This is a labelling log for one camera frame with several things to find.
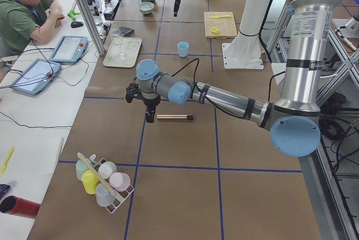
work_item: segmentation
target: table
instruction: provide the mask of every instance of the table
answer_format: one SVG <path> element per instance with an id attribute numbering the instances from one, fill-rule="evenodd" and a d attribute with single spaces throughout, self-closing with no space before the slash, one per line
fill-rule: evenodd
<path id="1" fill-rule="evenodd" d="M 225 70 L 222 42 L 204 37 L 204 11 L 233 11 L 245 0 L 158 0 L 143 16 L 140 0 L 122 0 L 112 28 L 142 39 L 137 61 L 150 58 L 174 73 L 198 57 L 199 81 L 265 101 L 273 75 Z M 189 55 L 176 44 L 186 40 Z M 99 58 L 28 239 L 320 239 L 298 159 L 276 151 L 269 133 L 211 107 L 163 99 L 158 114 L 194 114 L 193 121 L 145 123 L 141 101 L 127 104 L 135 67 L 106 68 Z M 188 66 L 179 76 L 192 75 Z M 273 88 L 272 99 L 278 99 Z M 96 154 L 131 177 L 135 191 L 114 214 L 96 205 L 76 179 L 77 152 Z"/>
<path id="2" fill-rule="evenodd" d="M 71 0 L 60 0 L 64 11 Z M 62 35 L 84 35 L 91 37 L 86 27 L 70 28 L 71 20 L 66 17 L 63 26 L 56 29 L 52 40 L 41 48 L 54 48 Z M 24 71 L 35 59 L 44 58 L 31 43 L 12 69 Z M 98 55 L 92 43 L 88 52 L 77 64 L 62 65 L 62 71 L 37 96 L 17 93 L 12 89 L 0 89 L 0 112 L 14 118 L 20 124 L 28 126 L 68 126 L 66 128 L 27 128 L 20 127 L 14 121 L 1 115 L 1 163 L 7 150 L 15 147 L 6 171 L 0 175 L 0 183 L 12 187 L 8 195 L 23 197 L 42 202 L 51 180 L 58 156 L 67 140 L 70 128 L 79 109 Z M 51 51 L 42 50 L 48 58 Z M 9 72 L 0 86 L 11 85 L 18 74 Z M 0 231 L 3 239 L 26 239 L 34 221 L 32 219 L 0 215 Z"/>

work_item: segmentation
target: tablet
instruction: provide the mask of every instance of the tablet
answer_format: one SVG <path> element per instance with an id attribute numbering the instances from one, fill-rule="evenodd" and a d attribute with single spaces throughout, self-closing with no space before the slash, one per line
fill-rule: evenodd
<path id="1" fill-rule="evenodd" d="M 52 81 L 60 67 L 59 63 L 37 59 L 11 84 L 11 88 L 36 95 Z"/>
<path id="2" fill-rule="evenodd" d="M 75 63 L 84 53 L 88 44 L 88 38 L 85 36 L 61 37 L 49 61 L 59 63 Z"/>

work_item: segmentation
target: cup rack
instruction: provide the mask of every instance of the cup rack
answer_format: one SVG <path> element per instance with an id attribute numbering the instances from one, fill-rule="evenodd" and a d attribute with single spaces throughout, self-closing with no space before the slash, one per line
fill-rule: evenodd
<path id="1" fill-rule="evenodd" d="M 97 172 L 97 170 L 101 166 L 101 164 L 107 162 L 107 160 L 105 158 L 101 158 L 99 161 L 95 161 L 96 155 L 95 154 L 91 155 L 89 159 L 95 165 L 95 167 L 92 167 L 91 164 L 86 160 L 86 157 L 83 154 L 77 153 L 77 156 L 87 166 L 87 168 L 95 174 L 95 176 L 100 180 L 100 182 L 108 189 L 110 194 L 115 198 L 115 200 L 113 201 L 113 203 L 111 205 L 105 207 L 111 214 L 114 213 L 134 192 L 134 190 L 135 190 L 134 187 L 132 187 L 132 185 L 129 185 L 125 191 L 120 191 L 120 192 L 116 191 Z"/>

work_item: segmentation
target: pink cup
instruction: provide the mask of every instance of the pink cup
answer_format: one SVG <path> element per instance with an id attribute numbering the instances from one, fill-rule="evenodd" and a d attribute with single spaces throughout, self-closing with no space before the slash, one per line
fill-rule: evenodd
<path id="1" fill-rule="evenodd" d="M 125 191 L 130 186 L 130 176 L 125 173 L 116 172 L 110 176 L 110 185 L 116 191 Z"/>

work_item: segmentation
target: yellow cup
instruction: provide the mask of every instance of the yellow cup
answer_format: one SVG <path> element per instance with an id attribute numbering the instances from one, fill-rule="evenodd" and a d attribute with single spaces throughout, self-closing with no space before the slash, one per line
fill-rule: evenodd
<path id="1" fill-rule="evenodd" d="M 95 194 L 96 187 L 100 183 L 100 180 L 97 176 L 94 175 L 90 170 L 86 170 L 83 172 L 81 176 L 82 184 L 84 185 L 85 191 L 88 194 Z"/>

